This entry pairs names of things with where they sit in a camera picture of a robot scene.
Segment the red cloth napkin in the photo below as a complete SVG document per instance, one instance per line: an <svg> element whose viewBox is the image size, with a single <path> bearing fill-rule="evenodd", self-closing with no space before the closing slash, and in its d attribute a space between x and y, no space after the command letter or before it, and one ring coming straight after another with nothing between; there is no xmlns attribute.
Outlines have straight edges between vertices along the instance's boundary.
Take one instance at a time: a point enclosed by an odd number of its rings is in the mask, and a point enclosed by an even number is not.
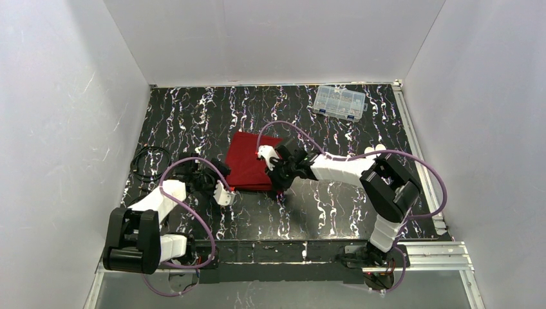
<svg viewBox="0 0 546 309"><path fill-rule="evenodd" d="M238 191L271 191L272 183L266 175L266 163L258 159L258 135L236 132L227 151L225 163L231 169L227 183Z"/></svg>

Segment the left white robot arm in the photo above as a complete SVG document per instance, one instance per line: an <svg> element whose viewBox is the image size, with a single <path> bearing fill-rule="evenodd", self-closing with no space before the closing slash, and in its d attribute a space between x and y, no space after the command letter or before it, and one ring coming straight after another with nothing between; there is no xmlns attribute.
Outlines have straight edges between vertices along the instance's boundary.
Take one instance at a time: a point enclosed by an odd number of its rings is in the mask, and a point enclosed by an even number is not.
<svg viewBox="0 0 546 309"><path fill-rule="evenodd" d="M221 206L231 205L235 193L227 183L230 167L218 159L208 161L189 156L170 165L159 183L147 196L129 207L117 207L109 215L102 264L107 270L153 274L165 264L179 269L200 269L216 258L216 242L210 226L185 199L195 192L214 198ZM176 258L191 255L186 234L163 234L162 223L171 211L181 206L203 227L211 242L211 253L196 265L177 265Z"/></svg>

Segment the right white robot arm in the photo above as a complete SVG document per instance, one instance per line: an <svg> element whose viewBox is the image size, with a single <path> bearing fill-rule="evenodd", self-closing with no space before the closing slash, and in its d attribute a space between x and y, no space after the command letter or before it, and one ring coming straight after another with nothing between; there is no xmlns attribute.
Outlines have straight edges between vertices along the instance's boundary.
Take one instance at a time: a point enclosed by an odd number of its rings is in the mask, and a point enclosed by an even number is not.
<svg viewBox="0 0 546 309"><path fill-rule="evenodd" d="M403 223L422 193L419 181L385 150L380 155L352 160L280 143L276 147L260 146L257 157L265 162L266 175L276 191L288 190L296 178L341 182L364 189L377 213L375 225L364 248L337 256L343 263L385 264Z"/></svg>

